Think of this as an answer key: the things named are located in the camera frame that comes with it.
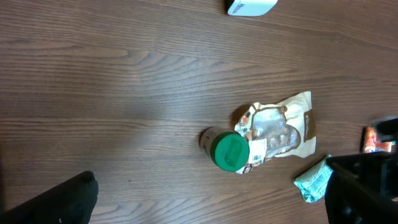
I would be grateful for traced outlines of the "beige brown snack pouch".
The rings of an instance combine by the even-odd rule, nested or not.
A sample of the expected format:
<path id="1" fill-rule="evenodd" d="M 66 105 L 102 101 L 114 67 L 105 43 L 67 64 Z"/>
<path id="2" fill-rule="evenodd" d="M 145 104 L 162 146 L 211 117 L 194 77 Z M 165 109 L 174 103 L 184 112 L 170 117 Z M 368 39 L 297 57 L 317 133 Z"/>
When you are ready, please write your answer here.
<path id="1" fill-rule="evenodd" d="M 249 144 L 249 159 L 237 170 L 246 174 L 275 157 L 305 158 L 315 152 L 312 93 L 305 91 L 276 104 L 253 103 L 234 130 Z"/>

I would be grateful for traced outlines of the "orange tissue pack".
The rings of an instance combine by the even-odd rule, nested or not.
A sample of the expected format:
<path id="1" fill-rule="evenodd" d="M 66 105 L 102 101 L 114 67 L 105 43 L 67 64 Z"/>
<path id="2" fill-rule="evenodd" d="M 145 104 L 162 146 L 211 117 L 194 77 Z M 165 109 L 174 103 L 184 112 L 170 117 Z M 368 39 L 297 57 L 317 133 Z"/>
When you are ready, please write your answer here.
<path id="1" fill-rule="evenodd" d="M 382 142 L 376 133 L 376 130 L 372 127 L 364 128 L 364 140 L 362 146 L 362 153 L 374 153 L 374 152 L 392 152 L 392 149 L 396 145 L 395 141 Z"/>

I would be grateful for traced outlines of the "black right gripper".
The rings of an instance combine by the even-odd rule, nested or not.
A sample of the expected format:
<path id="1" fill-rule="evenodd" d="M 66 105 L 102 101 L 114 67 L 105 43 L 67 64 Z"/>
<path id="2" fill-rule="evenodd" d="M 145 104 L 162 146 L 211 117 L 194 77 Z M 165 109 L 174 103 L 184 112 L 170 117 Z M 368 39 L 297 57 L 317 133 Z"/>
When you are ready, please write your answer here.
<path id="1" fill-rule="evenodd" d="M 369 127 L 376 130 L 382 142 L 395 141 L 392 152 L 362 153 L 364 128 L 360 152 L 347 156 L 334 156 L 326 160 L 339 175 L 354 179 L 367 188 L 389 198 L 397 197 L 397 117 L 379 118 Z"/>

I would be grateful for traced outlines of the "teal wet wipes pack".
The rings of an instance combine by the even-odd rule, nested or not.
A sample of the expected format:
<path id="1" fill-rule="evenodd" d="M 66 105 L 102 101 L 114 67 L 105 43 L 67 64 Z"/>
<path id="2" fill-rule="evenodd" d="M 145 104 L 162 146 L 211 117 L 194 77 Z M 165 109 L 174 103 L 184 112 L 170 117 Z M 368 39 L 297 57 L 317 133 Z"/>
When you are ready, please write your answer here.
<path id="1" fill-rule="evenodd" d="M 331 157 L 325 156 L 320 162 L 294 180 L 305 202 L 314 203 L 325 196 L 328 181 L 333 170 L 327 165 L 326 160 Z"/>

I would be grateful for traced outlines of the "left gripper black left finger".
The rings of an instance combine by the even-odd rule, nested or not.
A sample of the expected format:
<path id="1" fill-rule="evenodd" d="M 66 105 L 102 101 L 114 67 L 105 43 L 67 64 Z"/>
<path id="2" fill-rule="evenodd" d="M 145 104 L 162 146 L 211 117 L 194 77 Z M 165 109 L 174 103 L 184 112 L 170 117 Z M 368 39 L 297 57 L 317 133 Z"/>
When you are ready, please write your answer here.
<path id="1" fill-rule="evenodd" d="M 1 214 L 1 223 L 87 224 L 98 192 L 94 173 L 87 170 Z"/>

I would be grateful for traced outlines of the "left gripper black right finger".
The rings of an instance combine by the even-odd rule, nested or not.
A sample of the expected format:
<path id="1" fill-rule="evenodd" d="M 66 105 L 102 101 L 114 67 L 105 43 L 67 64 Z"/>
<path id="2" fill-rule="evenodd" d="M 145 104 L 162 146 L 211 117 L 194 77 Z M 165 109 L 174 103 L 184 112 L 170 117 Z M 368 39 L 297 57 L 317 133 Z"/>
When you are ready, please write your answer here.
<path id="1" fill-rule="evenodd" d="M 397 224 L 397 203 L 354 179 L 332 173 L 325 193 L 329 223 Z"/>

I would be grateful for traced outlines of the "green lid jar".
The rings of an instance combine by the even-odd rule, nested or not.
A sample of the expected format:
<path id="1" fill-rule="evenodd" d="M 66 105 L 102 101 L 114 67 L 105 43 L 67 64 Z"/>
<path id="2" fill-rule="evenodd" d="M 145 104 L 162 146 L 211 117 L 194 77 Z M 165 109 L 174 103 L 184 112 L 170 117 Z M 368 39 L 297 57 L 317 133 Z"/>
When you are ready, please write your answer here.
<path id="1" fill-rule="evenodd" d="M 204 130 L 200 148 L 217 167 L 227 172 L 240 170 L 250 155 L 249 144 L 241 135 L 218 126 Z"/>

